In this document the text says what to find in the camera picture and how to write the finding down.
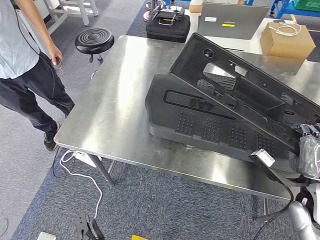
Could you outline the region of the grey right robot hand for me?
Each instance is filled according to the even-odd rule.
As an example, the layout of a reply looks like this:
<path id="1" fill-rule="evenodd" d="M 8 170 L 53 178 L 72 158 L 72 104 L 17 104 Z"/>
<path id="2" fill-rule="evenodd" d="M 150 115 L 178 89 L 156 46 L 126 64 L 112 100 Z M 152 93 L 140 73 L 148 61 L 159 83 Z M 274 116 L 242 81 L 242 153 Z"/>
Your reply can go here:
<path id="1" fill-rule="evenodd" d="M 320 178 L 320 124 L 296 123 L 293 127 L 301 134 L 298 142 L 299 155 L 291 153 L 289 164 L 296 173 L 306 178 Z"/>

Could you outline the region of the dark left robot hand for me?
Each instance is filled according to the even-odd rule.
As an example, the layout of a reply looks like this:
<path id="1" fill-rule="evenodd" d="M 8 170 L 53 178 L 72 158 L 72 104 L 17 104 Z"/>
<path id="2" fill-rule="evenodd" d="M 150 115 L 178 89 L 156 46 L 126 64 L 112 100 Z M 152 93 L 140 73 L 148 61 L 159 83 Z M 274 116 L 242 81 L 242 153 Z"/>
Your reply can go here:
<path id="1" fill-rule="evenodd" d="M 79 213 L 75 219 L 75 232 L 78 240 L 105 240 L 96 220 L 85 211 Z"/>

